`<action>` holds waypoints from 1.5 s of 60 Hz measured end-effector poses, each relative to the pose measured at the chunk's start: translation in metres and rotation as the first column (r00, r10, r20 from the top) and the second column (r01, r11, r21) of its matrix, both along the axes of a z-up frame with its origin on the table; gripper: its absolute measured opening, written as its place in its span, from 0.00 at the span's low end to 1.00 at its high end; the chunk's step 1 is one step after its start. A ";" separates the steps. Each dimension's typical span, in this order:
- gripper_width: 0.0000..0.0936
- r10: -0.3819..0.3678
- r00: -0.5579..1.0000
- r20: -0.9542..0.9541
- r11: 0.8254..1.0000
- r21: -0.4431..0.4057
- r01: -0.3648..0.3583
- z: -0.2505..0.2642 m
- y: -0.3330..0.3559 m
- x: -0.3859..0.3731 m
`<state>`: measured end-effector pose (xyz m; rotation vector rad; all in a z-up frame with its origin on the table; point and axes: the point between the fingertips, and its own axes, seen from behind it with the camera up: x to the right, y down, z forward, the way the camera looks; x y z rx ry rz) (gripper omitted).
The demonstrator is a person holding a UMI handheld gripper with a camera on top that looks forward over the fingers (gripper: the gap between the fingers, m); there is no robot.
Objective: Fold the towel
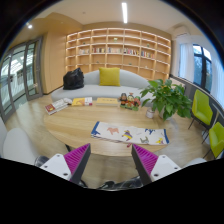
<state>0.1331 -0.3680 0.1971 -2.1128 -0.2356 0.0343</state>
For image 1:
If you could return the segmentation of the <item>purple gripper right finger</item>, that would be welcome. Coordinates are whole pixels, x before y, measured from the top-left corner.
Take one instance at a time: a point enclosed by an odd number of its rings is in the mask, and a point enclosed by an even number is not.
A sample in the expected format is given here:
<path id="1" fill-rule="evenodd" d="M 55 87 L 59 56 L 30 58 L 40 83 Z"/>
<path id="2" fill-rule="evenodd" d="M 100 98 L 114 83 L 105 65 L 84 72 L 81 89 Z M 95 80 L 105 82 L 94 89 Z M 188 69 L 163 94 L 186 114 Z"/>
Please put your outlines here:
<path id="1" fill-rule="evenodd" d="M 180 170 L 168 156 L 157 156 L 136 144 L 132 145 L 132 157 L 143 185 L 157 181 Z"/>

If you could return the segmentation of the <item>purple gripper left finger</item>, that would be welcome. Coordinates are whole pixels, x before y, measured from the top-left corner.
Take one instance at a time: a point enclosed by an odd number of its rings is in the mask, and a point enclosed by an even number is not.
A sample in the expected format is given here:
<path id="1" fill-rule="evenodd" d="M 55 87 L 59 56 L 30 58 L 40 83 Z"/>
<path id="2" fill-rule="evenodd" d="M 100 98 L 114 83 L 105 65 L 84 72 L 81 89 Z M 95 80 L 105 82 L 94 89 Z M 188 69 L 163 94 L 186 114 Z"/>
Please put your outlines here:
<path id="1" fill-rule="evenodd" d="M 78 184 L 91 154 L 90 144 L 83 145 L 65 155 L 55 154 L 41 169 Z"/>

